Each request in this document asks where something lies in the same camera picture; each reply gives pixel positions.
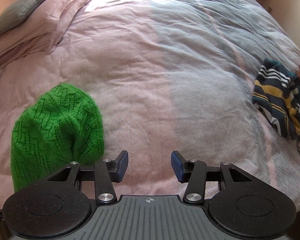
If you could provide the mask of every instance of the green knit hat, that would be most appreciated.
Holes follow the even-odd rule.
[[[26,109],[12,131],[15,192],[77,161],[93,165],[104,152],[102,117],[93,99],[60,84]]]

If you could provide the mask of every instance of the gray ribbed plate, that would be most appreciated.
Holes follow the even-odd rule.
[[[98,207],[93,217],[62,240],[221,240],[236,239],[216,228],[203,209],[172,196],[122,196]]]

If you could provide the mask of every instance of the metal bolt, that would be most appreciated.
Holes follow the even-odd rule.
[[[199,201],[201,199],[201,196],[197,193],[190,193],[186,195],[186,199],[189,201]]]
[[[103,193],[98,196],[98,199],[103,202],[109,202],[114,199],[114,196],[110,193]]]

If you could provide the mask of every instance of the white circular symbol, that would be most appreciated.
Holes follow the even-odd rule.
[[[152,202],[155,201],[155,200],[154,200],[153,198],[147,198],[146,201],[147,201],[148,203],[152,203]]]

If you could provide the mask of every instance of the bed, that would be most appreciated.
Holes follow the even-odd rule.
[[[11,131],[38,98],[67,82],[103,116],[105,158],[129,152],[117,195],[180,194],[170,166],[228,161],[300,210],[300,155],[251,103],[265,58],[293,72],[300,50],[255,0],[87,0],[53,51],[0,67],[0,208],[13,194]],[[93,185],[83,192],[93,198]],[[206,198],[217,192],[210,182]]]

